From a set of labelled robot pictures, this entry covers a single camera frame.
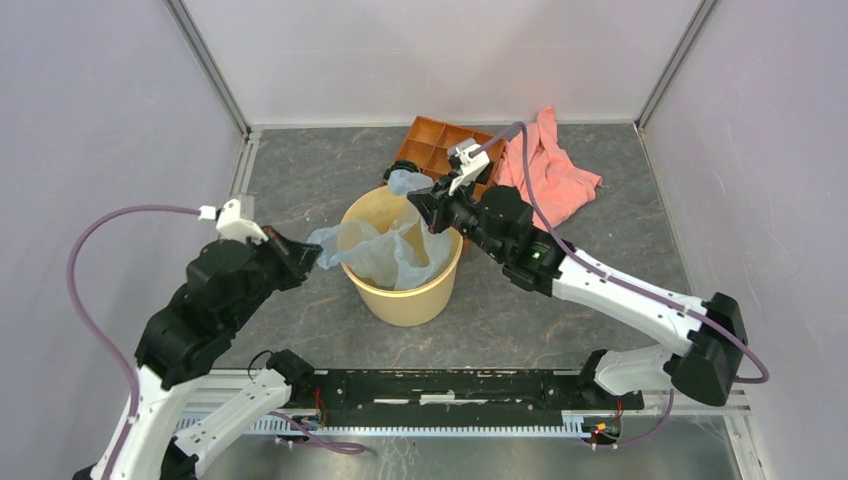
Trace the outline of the light blue plastic trash bag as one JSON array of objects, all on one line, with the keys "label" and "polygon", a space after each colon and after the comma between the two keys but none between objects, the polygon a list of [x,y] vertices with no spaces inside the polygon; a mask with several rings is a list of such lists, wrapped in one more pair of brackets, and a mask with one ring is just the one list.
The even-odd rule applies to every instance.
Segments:
[{"label": "light blue plastic trash bag", "polygon": [[432,281],[455,253],[454,239],[447,232],[429,233],[406,195],[433,186],[421,173],[392,172],[385,186],[356,200],[339,224],[308,236],[323,248],[316,265],[344,266],[382,290],[413,290]]}]

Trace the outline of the tan cylindrical trash bin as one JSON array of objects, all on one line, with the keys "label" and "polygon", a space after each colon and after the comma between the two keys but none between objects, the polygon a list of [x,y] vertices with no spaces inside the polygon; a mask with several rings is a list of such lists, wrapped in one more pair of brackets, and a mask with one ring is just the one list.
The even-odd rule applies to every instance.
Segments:
[{"label": "tan cylindrical trash bin", "polygon": [[358,289],[366,306],[378,319],[401,327],[421,325],[433,320],[446,308],[454,291],[463,241],[456,231],[445,232],[454,239],[455,253],[440,275],[413,290],[378,289],[356,277],[346,267],[336,267],[342,268]]}]

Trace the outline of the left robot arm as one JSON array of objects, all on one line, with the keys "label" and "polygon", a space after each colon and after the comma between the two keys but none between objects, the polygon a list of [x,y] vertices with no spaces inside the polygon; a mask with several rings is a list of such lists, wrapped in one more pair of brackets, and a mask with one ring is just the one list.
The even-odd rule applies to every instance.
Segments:
[{"label": "left robot arm", "polygon": [[322,252],[273,227],[259,241],[217,240],[186,267],[186,281],[147,322],[132,369],[138,386],[107,450],[77,479],[197,479],[249,426],[314,394],[313,367],[292,351],[271,354],[247,387],[200,424],[177,431],[187,401],[276,291],[300,287]]}]

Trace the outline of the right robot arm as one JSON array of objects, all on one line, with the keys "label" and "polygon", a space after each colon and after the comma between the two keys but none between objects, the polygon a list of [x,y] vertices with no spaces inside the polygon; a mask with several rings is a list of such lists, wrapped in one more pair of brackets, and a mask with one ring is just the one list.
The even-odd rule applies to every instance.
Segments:
[{"label": "right robot arm", "polygon": [[748,339],[734,298],[676,293],[603,264],[535,227],[531,205],[514,187],[492,187],[478,201],[437,187],[407,198],[431,232],[455,229],[514,285],[590,307],[655,340],[652,347],[594,352],[577,382],[585,405],[602,408],[616,396],[673,388],[719,407],[739,383]]}]

